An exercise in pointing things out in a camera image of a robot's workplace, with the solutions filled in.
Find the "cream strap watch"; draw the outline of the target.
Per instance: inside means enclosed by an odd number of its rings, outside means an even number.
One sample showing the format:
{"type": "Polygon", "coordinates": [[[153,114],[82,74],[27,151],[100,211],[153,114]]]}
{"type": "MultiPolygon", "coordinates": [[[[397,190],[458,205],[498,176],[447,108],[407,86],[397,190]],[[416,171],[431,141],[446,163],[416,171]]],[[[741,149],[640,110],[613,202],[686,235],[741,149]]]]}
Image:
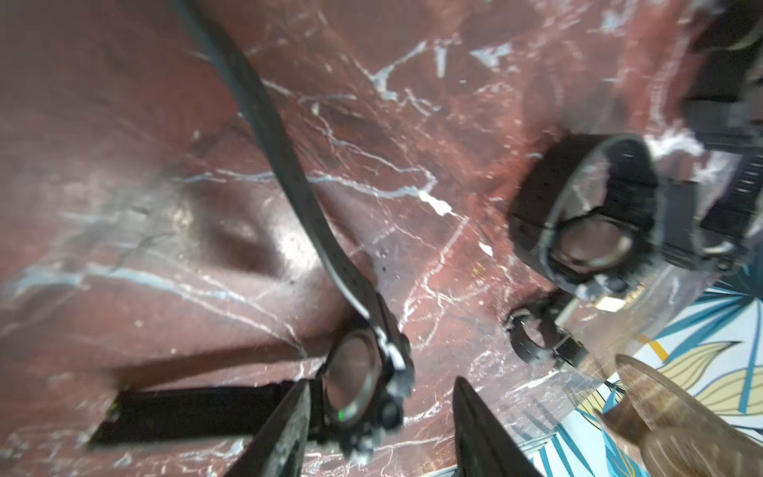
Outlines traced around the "cream strap watch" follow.
{"type": "Polygon", "coordinates": [[[644,288],[637,288],[623,295],[606,295],[597,298],[592,306],[606,313],[616,313],[630,307],[644,292],[644,288]]]}

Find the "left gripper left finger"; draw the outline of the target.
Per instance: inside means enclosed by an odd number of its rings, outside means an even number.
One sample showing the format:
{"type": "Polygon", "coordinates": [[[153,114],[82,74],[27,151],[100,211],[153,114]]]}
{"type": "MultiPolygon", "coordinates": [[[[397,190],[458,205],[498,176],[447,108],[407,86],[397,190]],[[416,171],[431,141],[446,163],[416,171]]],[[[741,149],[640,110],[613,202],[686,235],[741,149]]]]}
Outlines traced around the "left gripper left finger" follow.
{"type": "Polygon", "coordinates": [[[300,381],[286,394],[226,477],[300,476],[310,417],[310,385],[300,381]]]}

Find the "beige striped cloth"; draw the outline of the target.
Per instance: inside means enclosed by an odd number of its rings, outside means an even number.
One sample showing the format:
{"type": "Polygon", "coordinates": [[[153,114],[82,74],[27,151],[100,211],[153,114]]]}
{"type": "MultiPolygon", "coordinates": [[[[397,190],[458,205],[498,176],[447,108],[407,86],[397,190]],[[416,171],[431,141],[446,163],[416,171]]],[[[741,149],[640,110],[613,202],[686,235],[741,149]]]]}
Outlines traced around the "beige striped cloth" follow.
{"type": "Polygon", "coordinates": [[[595,416],[615,444],[652,476],[760,476],[762,446],[654,368],[615,358],[625,395],[595,416]]]}

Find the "dark long strap watch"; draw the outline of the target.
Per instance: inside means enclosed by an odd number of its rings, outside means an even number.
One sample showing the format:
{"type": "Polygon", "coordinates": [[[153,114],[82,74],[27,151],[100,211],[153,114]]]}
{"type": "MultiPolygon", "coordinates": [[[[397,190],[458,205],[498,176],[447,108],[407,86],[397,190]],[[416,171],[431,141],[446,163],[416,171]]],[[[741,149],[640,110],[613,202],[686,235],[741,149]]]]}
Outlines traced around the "dark long strap watch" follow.
{"type": "Polygon", "coordinates": [[[403,406],[414,385],[409,338],[377,284],[334,235],[282,117],[246,54],[203,2],[178,1],[175,9],[232,94],[299,225],[291,231],[277,223],[272,231],[280,262],[289,270],[322,268],[352,317],[311,378],[181,389],[170,376],[139,384],[116,395],[87,445],[101,450],[233,437],[251,443],[286,394],[308,381],[306,446],[332,446],[347,460],[365,464],[380,442],[403,426],[403,406]]]}

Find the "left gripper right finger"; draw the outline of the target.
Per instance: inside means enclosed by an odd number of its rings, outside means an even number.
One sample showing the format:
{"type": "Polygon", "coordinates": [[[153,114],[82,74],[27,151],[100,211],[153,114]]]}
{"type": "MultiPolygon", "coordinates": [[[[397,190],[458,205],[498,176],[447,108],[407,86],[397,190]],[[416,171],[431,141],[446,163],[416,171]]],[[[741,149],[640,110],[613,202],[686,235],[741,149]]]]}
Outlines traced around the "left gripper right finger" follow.
{"type": "Polygon", "coordinates": [[[463,377],[455,379],[452,410],[456,476],[542,476],[463,377]]]}

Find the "black watch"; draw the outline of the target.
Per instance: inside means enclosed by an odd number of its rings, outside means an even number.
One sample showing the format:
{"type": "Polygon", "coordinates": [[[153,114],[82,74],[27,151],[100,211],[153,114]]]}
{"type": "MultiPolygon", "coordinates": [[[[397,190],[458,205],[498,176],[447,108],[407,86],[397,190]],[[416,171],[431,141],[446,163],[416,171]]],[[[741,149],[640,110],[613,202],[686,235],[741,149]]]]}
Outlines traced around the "black watch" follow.
{"type": "Polygon", "coordinates": [[[642,136],[568,135],[548,149],[512,202],[515,255],[568,292],[580,286],[630,292],[656,265],[662,190],[642,136]],[[573,188],[597,157],[608,165],[603,202],[567,217],[573,188]]]}

